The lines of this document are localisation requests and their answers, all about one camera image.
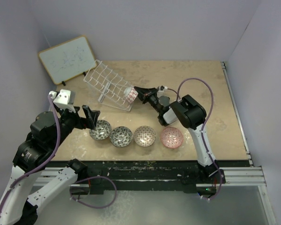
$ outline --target gray wall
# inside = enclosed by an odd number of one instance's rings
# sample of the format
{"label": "gray wall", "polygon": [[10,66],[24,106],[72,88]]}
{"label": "gray wall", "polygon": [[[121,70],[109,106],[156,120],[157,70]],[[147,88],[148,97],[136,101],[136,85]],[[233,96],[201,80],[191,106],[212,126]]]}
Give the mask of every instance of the gray wall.
{"label": "gray wall", "polygon": [[261,0],[29,0],[51,45],[100,60],[227,60]]}
{"label": "gray wall", "polygon": [[0,0],[0,197],[18,146],[53,87],[37,52],[48,48],[26,0]]}
{"label": "gray wall", "polygon": [[281,0],[264,2],[228,61],[255,166],[262,165],[281,225]]}

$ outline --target white dish rack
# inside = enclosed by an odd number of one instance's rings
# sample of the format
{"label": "white dish rack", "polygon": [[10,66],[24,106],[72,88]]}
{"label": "white dish rack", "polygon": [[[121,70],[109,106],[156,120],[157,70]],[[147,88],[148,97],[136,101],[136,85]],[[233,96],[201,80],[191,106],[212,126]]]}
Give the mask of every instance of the white dish rack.
{"label": "white dish rack", "polygon": [[114,108],[130,111],[132,104],[126,101],[124,91],[133,85],[101,61],[96,60],[97,67],[90,69],[84,77],[92,90],[99,91],[98,102]]}

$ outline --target beige tabletop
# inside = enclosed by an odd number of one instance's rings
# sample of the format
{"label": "beige tabletop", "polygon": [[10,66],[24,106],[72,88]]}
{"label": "beige tabletop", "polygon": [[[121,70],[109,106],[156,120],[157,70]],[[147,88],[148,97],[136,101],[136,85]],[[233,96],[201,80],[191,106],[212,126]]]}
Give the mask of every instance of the beige tabletop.
{"label": "beige tabletop", "polygon": [[[134,86],[153,88],[167,86],[177,89],[182,80],[198,77],[206,81],[214,92],[214,110],[207,123],[207,134],[213,153],[218,160],[247,159],[241,130],[234,112],[225,76],[219,61],[104,61],[105,65],[130,81]],[[92,110],[100,110],[99,119],[107,120],[112,128],[126,126],[132,132],[139,126],[152,127],[157,135],[149,147],[140,147],[132,141],[127,147],[117,148],[109,138],[95,141],[88,130],[74,129],[61,144],[53,160],[196,160],[196,151],[188,131],[175,121],[169,125],[178,128],[184,142],[177,149],[168,149],[160,141],[162,127],[157,112],[149,105],[136,99],[130,112],[98,103],[97,96],[83,81],[83,75],[58,85],[57,90],[76,92],[75,106],[88,105]],[[199,81],[187,81],[181,88],[180,96],[191,95],[209,112],[211,97],[209,90]],[[171,101],[176,95],[166,91],[164,95]]]}

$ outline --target brown patterned bowl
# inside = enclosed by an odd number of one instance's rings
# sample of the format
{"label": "brown patterned bowl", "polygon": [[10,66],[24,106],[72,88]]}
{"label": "brown patterned bowl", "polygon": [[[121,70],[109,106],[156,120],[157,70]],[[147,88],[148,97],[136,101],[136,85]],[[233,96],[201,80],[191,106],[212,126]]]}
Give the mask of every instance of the brown patterned bowl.
{"label": "brown patterned bowl", "polygon": [[175,149],[183,143],[183,135],[177,128],[167,127],[160,134],[160,140],[165,147]]}
{"label": "brown patterned bowl", "polygon": [[141,126],[134,132],[134,140],[141,147],[148,147],[156,140],[156,133],[153,128]]}

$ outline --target purple cable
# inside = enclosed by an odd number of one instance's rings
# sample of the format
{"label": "purple cable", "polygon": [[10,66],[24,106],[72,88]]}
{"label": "purple cable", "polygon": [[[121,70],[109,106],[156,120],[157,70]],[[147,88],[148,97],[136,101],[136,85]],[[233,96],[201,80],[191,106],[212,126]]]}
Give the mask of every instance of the purple cable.
{"label": "purple cable", "polygon": [[[178,96],[179,96],[179,92],[180,92],[180,88],[181,88],[182,84],[183,84],[184,82],[186,82],[186,81],[189,81],[189,80],[201,81],[202,83],[204,83],[204,84],[208,87],[208,89],[209,89],[209,91],[210,91],[210,95],[211,95],[211,106],[210,106],[210,110],[209,110],[208,116],[206,117],[206,120],[205,120],[205,122],[203,123],[203,126],[202,126],[202,131],[203,131],[203,130],[204,130],[204,127],[205,127],[205,125],[206,125],[206,123],[207,123],[207,121],[209,120],[209,117],[210,117],[210,115],[211,115],[211,112],[212,112],[212,110],[213,110],[213,108],[214,108],[214,94],[213,94],[213,92],[212,92],[212,90],[211,90],[211,87],[208,85],[208,83],[206,83],[206,82],[203,81],[202,79],[200,79],[200,78],[187,78],[187,79],[183,80],[183,81],[181,82],[181,84],[179,85],[179,87],[178,87],[178,91],[177,91],[177,100],[178,100]],[[220,168],[217,166],[217,164],[215,163],[214,159],[213,159],[213,158],[211,157],[211,155],[210,155],[210,151],[209,151],[209,149],[208,149],[208,147],[207,147],[207,144],[206,144],[206,141],[205,141],[205,138],[204,138],[203,133],[201,133],[201,136],[202,136],[202,140],[203,140],[203,144],[204,144],[204,146],[205,146],[206,152],[208,153],[209,158],[211,159],[212,163],[214,164],[215,168],[217,169],[217,171],[218,171],[218,173],[219,173],[219,175],[220,175],[220,185],[219,185],[219,189],[217,190],[217,192],[216,192],[212,197],[207,198],[207,199],[209,199],[209,200],[212,200],[212,199],[214,199],[214,198],[220,193],[220,191],[221,191],[222,183],[223,183],[222,172],[221,172]]]}
{"label": "purple cable", "polygon": [[176,93],[176,95],[180,98],[180,96],[178,95],[178,93],[177,93],[174,89],[172,89],[172,88],[168,88],[168,90],[171,90],[171,91],[175,92],[175,93]]}
{"label": "purple cable", "polygon": [[113,185],[115,193],[114,193],[113,200],[112,200],[109,204],[104,205],[104,206],[94,206],[94,205],[86,204],[86,203],[84,203],[84,202],[78,200],[77,198],[74,198],[73,195],[72,195],[72,193],[71,193],[71,190],[70,190],[70,196],[71,196],[71,198],[72,198],[73,200],[75,200],[76,202],[78,202],[78,203],[80,203],[80,204],[82,204],[82,205],[85,205],[85,206],[87,206],[87,207],[93,208],[93,209],[104,209],[104,208],[107,208],[108,206],[112,205],[112,204],[114,203],[114,201],[116,200],[116,198],[117,198],[117,187],[116,187],[116,185],[114,184],[114,182],[112,182],[112,180],[109,179],[108,177],[103,177],[103,176],[89,177],[89,178],[86,178],[86,179],[77,181],[77,182],[75,182],[74,184],[78,184],[78,183],[84,182],[84,181],[86,181],[86,180],[92,180],[92,179],[96,179],[96,178],[102,178],[102,179],[108,180],[108,181]]}
{"label": "purple cable", "polygon": [[23,174],[21,177],[19,177],[18,179],[16,179],[11,185],[10,185],[10,189],[5,193],[1,203],[0,203],[0,214],[2,212],[3,206],[10,194],[10,192],[12,191],[12,189],[15,188],[15,186],[17,185],[17,183],[19,183],[21,180],[23,180],[25,177],[28,177],[29,175],[39,171],[40,169],[42,169],[47,163],[50,162],[50,160],[55,156],[55,153],[58,150],[59,147],[59,143],[60,143],[60,126],[59,126],[59,120],[56,114],[56,110],[54,108],[54,104],[53,104],[53,99],[51,98],[51,95],[48,95],[48,100],[50,102],[50,106],[52,108],[53,111],[53,115],[54,115],[54,119],[55,119],[55,123],[56,123],[56,131],[57,131],[57,140],[56,140],[56,145],[55,145],[55,149],[52,152],[52,154],[49,156],[49,158],[47,158],[46,161],[44,161],[41,165],[39,165],[38,167],[34,168],[33,170],[30,170],[29,172]]}

